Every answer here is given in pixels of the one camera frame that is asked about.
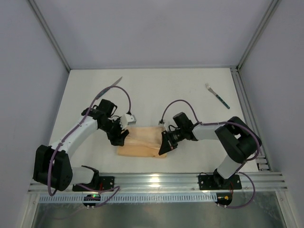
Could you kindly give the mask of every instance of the knife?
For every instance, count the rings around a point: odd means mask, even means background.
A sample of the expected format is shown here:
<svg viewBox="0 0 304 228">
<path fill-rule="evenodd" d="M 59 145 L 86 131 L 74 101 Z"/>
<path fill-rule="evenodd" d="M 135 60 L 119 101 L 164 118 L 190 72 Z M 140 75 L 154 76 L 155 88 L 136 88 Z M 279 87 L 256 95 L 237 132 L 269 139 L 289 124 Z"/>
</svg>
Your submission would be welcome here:
<svg viewBox="0 0 304 228">
<path fill-rule="evenodd" d="M 110 86 L 115 86 L 117 85 L 121 80 L 122 80 L 122 76 L 116 81 L 114 82 L 112 85 Z M 105 88 L 103 89 L 98 95 L 97 95 L 97 99 L 99 99 L 102 95 L 104 95 L 106 92 L 108 92 L 111 88 Z"/>
</svg>

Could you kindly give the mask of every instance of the gray floor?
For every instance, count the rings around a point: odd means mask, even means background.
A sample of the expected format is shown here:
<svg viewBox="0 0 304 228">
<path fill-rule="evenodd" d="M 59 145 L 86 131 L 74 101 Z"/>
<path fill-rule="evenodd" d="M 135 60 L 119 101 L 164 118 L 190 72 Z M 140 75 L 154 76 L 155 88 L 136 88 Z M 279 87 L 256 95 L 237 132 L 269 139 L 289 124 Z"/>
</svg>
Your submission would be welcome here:
<svg viewBox="0 0 304 228">
<path fill-rule="evenodd" d="M 234 193 L 231 205 L 248 201 L 251 193 Z M 285 228 L 275 193 L 259 192 L 243 209 L 208 203 L 108 204 L 94 210 L 80 204 L 40 204 L 33 228 Z M 76 210 L 78 213 L 62 218 Z"/>
</svg>

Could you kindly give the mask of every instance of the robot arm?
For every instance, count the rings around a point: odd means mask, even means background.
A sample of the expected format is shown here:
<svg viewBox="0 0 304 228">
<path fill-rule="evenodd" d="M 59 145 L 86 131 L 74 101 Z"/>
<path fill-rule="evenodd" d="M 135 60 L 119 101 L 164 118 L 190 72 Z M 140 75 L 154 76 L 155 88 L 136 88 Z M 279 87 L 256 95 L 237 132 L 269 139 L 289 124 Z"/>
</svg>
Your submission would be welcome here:
<svg viewBox="0 0 304 228">
<path fill-rule="evenodd" d="M 173 119 L 178 128 L 174 131 L 164 131 L 161 133 L 162 144 L 159 155 L 177 148 L 178 142 L 184 139 L 192 141 L 204 139 L 220 140 L 227 152 L 227 156 L 213 173 L 214 181 L 219 189 L 229 185 L 230 177 L 257 150 L 256 141 L 248 131 L 257 138 L 259 146 L 262 145 L 259 137 L 238 117 L 232 117 L 228 122 L 241 125 L 247 131 L 231 124 L 222 124 L 220 126 L 202 125 L 200 123 L 193 124 L 185 113 L 179 113 Z"/>
<path fill-rule="evenodd" d="M 98 185 L 99 171 L 87 166 L 71 167 L 70 158 L 83 141 L 98 129 L 107 133 L 112 145 L 124 145 L 124 139 L 129 134 L 129 131 L 125 128 L 127 125 L 136 123 L 136 119 L 130 113 L 126 113 L 116 120 L 112 120 L 111 116 L 116 108 L 117 106 L 112 102 L 102 99 L 98 106 L 95 105 L 89 110 L 88 116 L 83 122 L 81 122 L 83 117 L 79 119 L 72 129 L 76 126 L 79 127 L 74 131 L 70 130 L 64 142 L 62 137 L 50 146 L 39 146 L 36 151 L 33 179 L 47 185 L 51 156 L 58 145 L 61 144 L 53 163 L 51 187 L 63 191 L 70 184 L 82 183 L 94 189 Z"/>
</svg>

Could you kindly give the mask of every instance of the beige cloth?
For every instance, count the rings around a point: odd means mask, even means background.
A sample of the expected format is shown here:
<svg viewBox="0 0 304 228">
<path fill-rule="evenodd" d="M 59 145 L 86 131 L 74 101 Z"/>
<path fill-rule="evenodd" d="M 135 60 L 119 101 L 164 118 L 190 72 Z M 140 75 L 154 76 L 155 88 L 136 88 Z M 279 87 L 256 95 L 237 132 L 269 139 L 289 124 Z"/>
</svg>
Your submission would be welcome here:
<svg viewBox="0 0 304 228">
<path fill-rule="evenodd" d="M 124 140 L 124 146 L 117 149 L 118 155 L 132 157 L 154 157 L 165 158 L 167 154 L 161 156 L 158 152 L 162 143 L 163 127 L 128 127 L 129 134 Z"/>
</svg>

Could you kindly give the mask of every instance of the orange fabric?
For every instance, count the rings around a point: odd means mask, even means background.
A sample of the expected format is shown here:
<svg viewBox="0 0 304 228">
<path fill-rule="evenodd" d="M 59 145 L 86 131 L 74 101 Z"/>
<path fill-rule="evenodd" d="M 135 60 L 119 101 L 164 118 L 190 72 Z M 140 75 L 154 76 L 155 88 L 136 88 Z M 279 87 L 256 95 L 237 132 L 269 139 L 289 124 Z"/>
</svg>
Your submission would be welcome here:
<svg viewBox="0 0 304 228">
<path fill-rule="evenodd" d="M 118 155 L 132 157 L 165 158 L 158 152 L 162 143 L 163 127 L 128 127 L 129 134 L 124 140 L 124 146 L 117 149 Z"/>
</svg>

